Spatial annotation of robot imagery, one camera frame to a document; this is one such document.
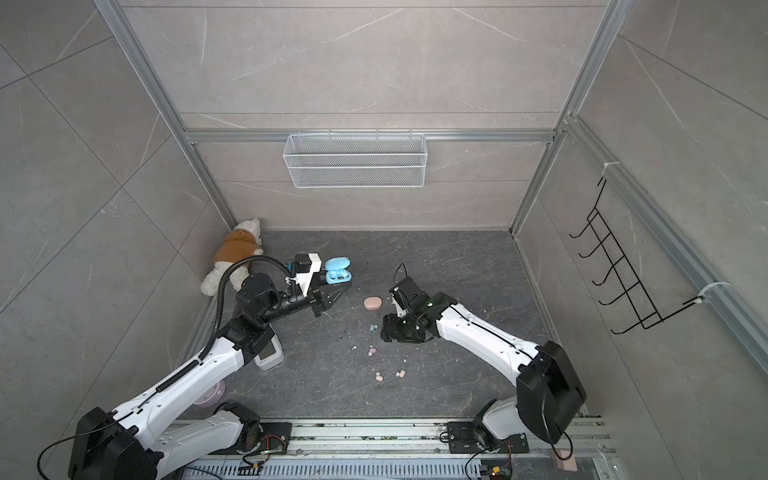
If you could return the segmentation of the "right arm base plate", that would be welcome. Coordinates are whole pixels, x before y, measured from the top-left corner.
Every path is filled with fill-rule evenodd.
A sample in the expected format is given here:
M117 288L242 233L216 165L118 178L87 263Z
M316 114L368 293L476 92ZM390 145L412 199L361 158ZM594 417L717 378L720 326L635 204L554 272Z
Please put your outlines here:
M452 454L474 454L497 451L512 454L529 453L524 433L513 434L506 439L496 438L486 427L472 422L448 422L438 439L447 444Z

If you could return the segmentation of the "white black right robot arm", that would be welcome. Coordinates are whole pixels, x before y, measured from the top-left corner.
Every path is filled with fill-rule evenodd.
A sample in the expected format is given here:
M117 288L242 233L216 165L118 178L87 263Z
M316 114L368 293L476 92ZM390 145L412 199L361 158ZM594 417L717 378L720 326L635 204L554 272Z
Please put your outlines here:
M528 433L550 447L566 438L567 427L587 399L587 393L566 351L549 340L539 345L523 340L468 310L454 298L424 291L390 291L396 311L383 319L386 342L425 343L443 339L474 354L514 384L515 395L488 403L470 430L450 433L469 441L472 452L493 452Z

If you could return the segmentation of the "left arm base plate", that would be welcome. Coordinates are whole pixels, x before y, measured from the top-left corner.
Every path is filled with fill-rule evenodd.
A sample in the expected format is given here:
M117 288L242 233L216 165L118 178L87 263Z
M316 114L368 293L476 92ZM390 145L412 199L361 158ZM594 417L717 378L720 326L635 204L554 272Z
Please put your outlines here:
M292 430L290 422L261 423L258 428L246 429L232 447L215 450L212 455L285 453L291 442Z

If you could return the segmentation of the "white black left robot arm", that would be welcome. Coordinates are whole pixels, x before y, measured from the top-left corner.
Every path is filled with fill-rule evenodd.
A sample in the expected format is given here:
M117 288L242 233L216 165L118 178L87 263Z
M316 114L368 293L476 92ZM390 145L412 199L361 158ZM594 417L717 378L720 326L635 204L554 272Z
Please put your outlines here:
M230 276L254 262L267 262L285 276L279 291L269 275L247 274L236 295L234 317L222 321ZM315 316L329 310L349 288L350 261L322 261L298 254L288 263L263 255L228 267L218 284L213 330L204 348L156 385L111 411L94 408L78 422L68 476L71 479L161 479L219 450L254 450L262 435L258 414L238 403L184 428L169 427L193 403L275 343L274 321L306 308Z

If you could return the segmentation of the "blue earbud charging case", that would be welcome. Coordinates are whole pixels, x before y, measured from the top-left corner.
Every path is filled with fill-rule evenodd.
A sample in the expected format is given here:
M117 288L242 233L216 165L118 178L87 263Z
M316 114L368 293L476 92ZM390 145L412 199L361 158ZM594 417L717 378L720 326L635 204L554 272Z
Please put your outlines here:
M325 262L325 280L327 284L341 284L349 282L352 274L348 270L351 261L347 257L335 257Z

